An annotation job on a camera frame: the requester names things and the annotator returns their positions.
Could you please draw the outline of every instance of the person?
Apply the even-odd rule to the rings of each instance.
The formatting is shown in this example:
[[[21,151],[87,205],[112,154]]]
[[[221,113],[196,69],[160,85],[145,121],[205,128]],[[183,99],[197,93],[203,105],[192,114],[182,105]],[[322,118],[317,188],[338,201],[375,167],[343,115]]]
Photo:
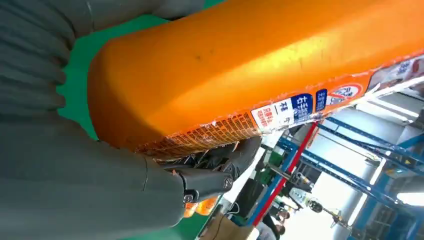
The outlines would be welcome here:
[[[269,213],[265,214],[256,228],[259,231],[257,240],[279,240],[280,236],[286,232],[286,227],[282,224],[275,224]]]
[[[78,38],[143,14],[175,20],[202,0],[0,3],[0,236],[122,239],[177,224],[183,178],[89,138],[58,114]]]

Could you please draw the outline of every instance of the white label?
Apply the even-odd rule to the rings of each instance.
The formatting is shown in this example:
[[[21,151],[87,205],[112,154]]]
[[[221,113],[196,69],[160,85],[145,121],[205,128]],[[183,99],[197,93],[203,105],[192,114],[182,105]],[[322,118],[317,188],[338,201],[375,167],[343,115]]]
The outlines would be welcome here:
[[[252,110],[251,114],[262,133],[269,133],[295,123],[290,98]]]

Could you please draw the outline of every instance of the cable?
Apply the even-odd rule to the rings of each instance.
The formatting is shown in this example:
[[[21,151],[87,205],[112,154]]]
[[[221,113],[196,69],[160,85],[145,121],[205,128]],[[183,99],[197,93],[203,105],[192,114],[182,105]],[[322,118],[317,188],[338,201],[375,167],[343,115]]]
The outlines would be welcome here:
[[[238,210],[237,210],[237,211],[230,211],[230,212],[227,212],[225,215],[238,214],[238,213],[240,213],[240,206],[239,206],[239,204],[238,204],[237,202],[234,202],[234,205],[236,205],[236,206],[237,206]]]
[[[218,229],[216,230],[215,236],[212,238],[212,240],[215,240],[215,239],[218,237],[218,233],[220,232],[221,224],[223,223],[223,219],[224,219],[225,217],[226,217],[225,215],[224,215],[224,216],[222,216],[221,220],[219,221]]]
[[[218,229],[216,230],[215,236],[212,238],[212,240],[215,240],[218,237],[218,233],[220,232],[220,228],[221,228],[221,224],[223,223],[223,219],[226,218],[228,215],[231,214],[238,214],[240,213],[240,206],[237,202],[234,202],[234,204],[237,206],[238,210],[237,211],[231,211],[231,212],[227,212],[226,214],[224,214],[224,216],[222,216],[221,220],[219,221],[218,224]]]

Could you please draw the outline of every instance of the printed label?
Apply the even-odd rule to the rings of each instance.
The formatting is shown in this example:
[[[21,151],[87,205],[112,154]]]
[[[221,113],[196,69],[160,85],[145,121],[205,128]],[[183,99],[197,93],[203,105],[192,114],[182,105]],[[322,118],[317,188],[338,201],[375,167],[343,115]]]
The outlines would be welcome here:
[[[313,97],[303,93],[251,111],[262,133],[308,120],[313,110]]]
[[[299,123],[308,120],[314,105],[312,95],[309,93],[299,94],[291,98],[294,111],[294,122]]]
[[[290,98],[276,102],[274,107],[278,114],[278,126],[288,126],[295,123],[295,111]]]
[[[326,108],[327,89],[321,89],[315,94],[315,112],[322,111]]]
[[[278,128],[279,120],[275,104],[266,105],[251,111],[261,132]]]
[[[340,104],[347,99],[356,97],[362,91],[362,86],[356,83],[342,86],[327,96],[327,105]]]
[[[408,80],[424,76],[424,56],[417,56],[375,72],[369,81],[367,92],[391,88]]]

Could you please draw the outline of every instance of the orange package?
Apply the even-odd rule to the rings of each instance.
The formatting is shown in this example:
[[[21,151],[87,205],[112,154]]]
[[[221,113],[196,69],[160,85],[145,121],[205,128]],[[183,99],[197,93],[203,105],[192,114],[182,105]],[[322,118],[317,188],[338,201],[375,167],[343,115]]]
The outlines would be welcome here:
[[[113,39],[89,72],[95,131],[172,159],[411,87],[424,73],[422,9],[421,0],[228,0]]]

